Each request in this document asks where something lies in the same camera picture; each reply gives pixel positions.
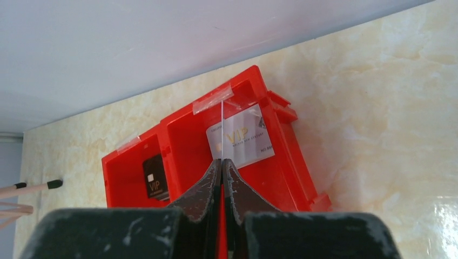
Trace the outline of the white VIP credit card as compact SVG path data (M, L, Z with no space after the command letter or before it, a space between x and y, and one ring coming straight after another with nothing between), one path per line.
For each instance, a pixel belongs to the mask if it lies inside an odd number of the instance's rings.
M206 136L212 158L221 159L221 122L209 127ZM275 155L259 104L224 119L224 159L242 168Z

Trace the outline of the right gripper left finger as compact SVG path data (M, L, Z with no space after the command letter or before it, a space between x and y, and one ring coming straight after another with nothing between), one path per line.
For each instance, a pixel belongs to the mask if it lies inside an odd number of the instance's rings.
M36 226L21 258L216 258L221 160L164 208L67 208Z

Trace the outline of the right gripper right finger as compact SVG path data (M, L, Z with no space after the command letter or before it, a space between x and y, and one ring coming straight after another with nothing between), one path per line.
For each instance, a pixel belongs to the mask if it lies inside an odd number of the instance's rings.
M228 258L400 258L375 215L282 212L223 160Z

